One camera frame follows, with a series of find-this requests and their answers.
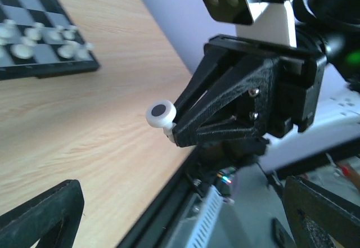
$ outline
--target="white chess piece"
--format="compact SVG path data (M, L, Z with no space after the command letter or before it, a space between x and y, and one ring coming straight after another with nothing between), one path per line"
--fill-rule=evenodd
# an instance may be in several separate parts
M25 29L25 35L34 41L39 41L42 37L42 29L44 28L44 24L40 22L35 22L32 28Z
M57 53L62 58L72 58L79 49L79 46L78 42L67 40L66 44L58 48Z
M70 25L69 29L64 31L62 34L66 40L74 40L75 39L75 32L78 30L78 27L74 25Z
M173 123L176 117L176 108L168 100L161 100L154 103L146 111L146 120L150 126L163 128L164 134L174 142L172 130L176 126Z
M61 41L62 40L62 36L61 36L62 31L64 31L64 27L57 25L55 27L55 30L51 30L48 32L48 35L51 39L53 39L55 41Z
M7 42L5 39L0 38L0 59L5 55L5 49L4 46L7 45Z
M0 26L0 38L9 39L14 35L15 21L5 19L3 25Z
M15 57L27 60L34 56L34 46L36 46L36 41L21 37L21 44L13 44L10 50Z
M81 60L88 60L90 58L89 51L94 49L94 45L92 43L86 43L76 52L76 56Z

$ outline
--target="black and white chessboard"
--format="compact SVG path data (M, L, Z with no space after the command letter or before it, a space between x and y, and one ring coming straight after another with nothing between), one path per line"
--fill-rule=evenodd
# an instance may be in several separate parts
M93 54L88 59L62 58L57 49L65 44L65 40L52 40L47 33L55 30L57 25L68 28L73 25L69 16L58 0L0 0L0 23L5 19L16 23L14 35L1 47L3 56L0 58L0 80L36 76L45 78L66 74L76 74L97 70L100 65ZM33 57L20 59L11 53L11 46L19 44L25 36L24 30L31 28L35 22L44 24L42 39L33 48ZM74 41L85 44L77 31Z

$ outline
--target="wooden table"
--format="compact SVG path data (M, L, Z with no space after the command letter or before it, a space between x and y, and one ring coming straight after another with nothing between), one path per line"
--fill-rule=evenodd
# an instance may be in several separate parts
M102 69L0 82L0 215L78 179L74 247L114 247L189 152L149 127L145 111L174 101L190 75L140 0L61 2Z

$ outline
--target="green light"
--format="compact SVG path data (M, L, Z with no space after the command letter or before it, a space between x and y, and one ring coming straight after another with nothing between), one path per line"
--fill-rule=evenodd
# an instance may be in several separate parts
M359 65L360 64L360 50L351 52L346 57L347 64Z

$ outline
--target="chess piece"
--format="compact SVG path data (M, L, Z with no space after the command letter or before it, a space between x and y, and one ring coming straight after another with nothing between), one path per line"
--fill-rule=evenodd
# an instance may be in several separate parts
M55 27L55 30L51 30L48 32L48 36L54 41L61 41L62 40L62 35L61 35L62 31L64 31L64 27L57 25Z
M174 142L172 130L175 127L173 123L176 117L176 108L168 100L161 100L154 103L146 111L146 120L150 126L162 128L164 134Z
M78 30L78 27L71 25L69 29L64 31L62 34L66 40L74 40L75 39L75 32Z
M5 49L4 46L6 46L6 40L3 38L0 38L0 59L5 55Z
M76 56L81 60L88 60L90 58L89 51L94 49L94 45L92 43L86 43L76 52Z
M13 44L10 50L15 57L27 60L34 56L33 47L35 46L36 41L29 37L21 37L21 44Z
M44 24L40 22L35 22L34 26L32 28L25 29L24 33L25 35L34 41L39 41L42 37L42 29L44 28Z
M14 35L15 21L11 19L5 19L3 25L0 26L0 38L9 39Z
M62 58L73 58L79 46L78 42L67 40L66 44L58 48L57 53Z

